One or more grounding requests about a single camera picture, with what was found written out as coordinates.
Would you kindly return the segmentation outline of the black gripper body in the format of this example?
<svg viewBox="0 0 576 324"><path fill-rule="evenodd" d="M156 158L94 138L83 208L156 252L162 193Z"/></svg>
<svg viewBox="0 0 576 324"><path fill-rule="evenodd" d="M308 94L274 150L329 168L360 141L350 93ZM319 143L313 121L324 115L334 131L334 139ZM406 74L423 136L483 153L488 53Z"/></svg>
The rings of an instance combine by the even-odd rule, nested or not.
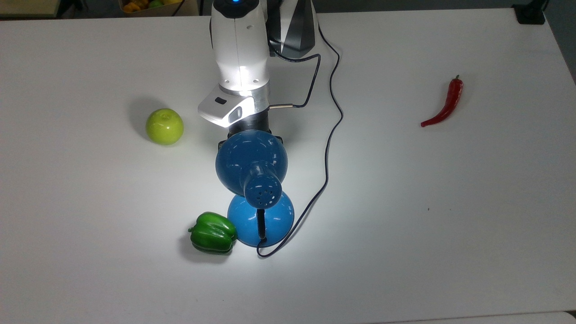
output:
<svg viewBox="0 0 576 324"><path fill-rule="evenodd" d="M228 137L218 143L218 150L226 152L238 150L239 152L252 152L272 149L285 151L281 137L275 136L269 125L268 112L255 113L228 127Z"/></svg>

